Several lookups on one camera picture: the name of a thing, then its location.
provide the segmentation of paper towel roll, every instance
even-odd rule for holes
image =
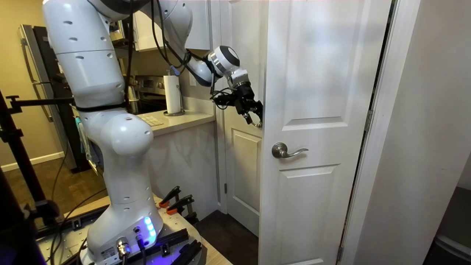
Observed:
[[[179,77],[164,75],[167,114],[176,115],[182,112],[182,93]]]

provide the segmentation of kitchen counter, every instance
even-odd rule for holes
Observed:
[[[168,117],[164,114],[164,111],[161,111],[161,112],[142,114],[137,117],[152,127],[155,137],[215,121],[215,115],[212,114],[196,114],[196,112],[186,112],[183,115]]]

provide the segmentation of white cabinet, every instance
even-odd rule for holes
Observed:
[[[208,0],[189,0],[187,6],[193,11],[193,27],[187,39],[186,49],[211,50],[211,20],[209,20],[209,2]],[[161,28],[157,25],[158,42],[162,46]],[[157,49],[152,21],[143,12],[134,14],[134,39],[136,50]]]
[[[182,198],[193,195],[193,209],[201,220],[218,209],[214,131],[211,123],[155,136],[145,164],[154,192],[164,198],[180,186]]]

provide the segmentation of door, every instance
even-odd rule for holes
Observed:
[[[270,2],[262,265],[336,264],[389,8],[391,0]],[[277,143],[308,151],[274,158]]]
[[[267,3],[227,0],[221,9],[223,43],[237,52],[260,100],[265,68]],[[229,214],[258,236],[262,130],[248,126],[236,109],[230,108],[224,112],[224,136]]]

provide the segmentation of door handle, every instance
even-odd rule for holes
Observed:
[[[277,159],[283,159],[283,158],[296,158],[299,155],[304,155],[305,152],[308,152],[310,149],[298,149],[293,153],[289,153],[289,148],[285,143],[277,143],[273,149],[271,149],[271,155],[274,155],[274,158]]]

